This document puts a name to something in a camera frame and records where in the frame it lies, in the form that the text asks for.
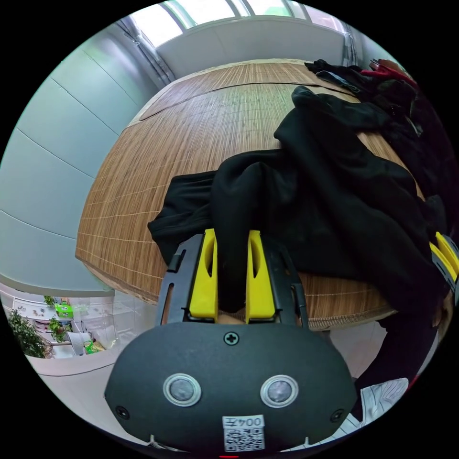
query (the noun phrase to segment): label sticker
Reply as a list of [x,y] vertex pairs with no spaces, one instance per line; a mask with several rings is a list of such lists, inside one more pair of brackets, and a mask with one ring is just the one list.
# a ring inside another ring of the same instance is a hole
[[222,420],[226,452],[264,449],[263,415],[223,416]]

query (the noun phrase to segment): curtain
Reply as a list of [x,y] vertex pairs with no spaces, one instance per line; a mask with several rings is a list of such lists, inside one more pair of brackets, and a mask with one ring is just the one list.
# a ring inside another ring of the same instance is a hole
[[139,47],[140,51],[155,70],[158,78],[165,86],[176,79],[169,66],[157,53],[155,47],[146,37],[143,36],[141,30],[132,17],[127,16],[120,19],[116,24]]
[[357,59],[357,51],[355,49],[354,36],[352,35],[351,28],[343,21],[344,27],[344,53],[343,53],[343,66],[356,66],[359,61]]

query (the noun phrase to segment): window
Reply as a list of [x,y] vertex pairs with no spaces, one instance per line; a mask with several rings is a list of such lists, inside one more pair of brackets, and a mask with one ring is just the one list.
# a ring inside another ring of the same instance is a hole
[[344,27],[341,22],[339,22],[339,20],[331,14],[316,10],[312,6],[306,6],[306,10],[313,24],[322,25],[324,27],[328,27],[329,29],[344,33]]
[[186,29],[234,17],[251,15],[287,16],[345,33],[331,14],[293,0],[167,0],[133,13],[140,30],[159,46]]
[[231,3],[236,7],[241,16],[250,16],[249,10],[242,0],[231,0]]
[[226,0],[175,0],[165,3],[167,6],[170,6],[171,3],[179,4],[196,25],[234,17]]
[[171,15],[159,5],[136,11],[131,16],[153,46],[159,46],[182,33]]
[[248,0],[257,15],[290,16],[290,11],[282,0]]
[[302,4],[298,3],[297,1],[286,0],[290,9],[293,12],[293,15],[298,19],[307,19],[305,12],[303,11]]

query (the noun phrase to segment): black device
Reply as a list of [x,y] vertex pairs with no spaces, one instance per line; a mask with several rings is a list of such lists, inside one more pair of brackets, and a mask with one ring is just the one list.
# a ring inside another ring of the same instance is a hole
[[246,325],[218,323],[213,230],[185,241],[164,277],[157,326],[118,357],[105,399],[157,448],[256,457],[331,436],[357,400],[334,346],[309,330],[298,273],[251,231]]

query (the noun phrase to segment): green box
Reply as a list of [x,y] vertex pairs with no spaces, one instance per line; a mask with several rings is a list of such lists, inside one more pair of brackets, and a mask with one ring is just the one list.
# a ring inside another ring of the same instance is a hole
[[63,303],[61,305],[54,305],[57,316],[62,319],[73,319],[73,309],[71,305]]

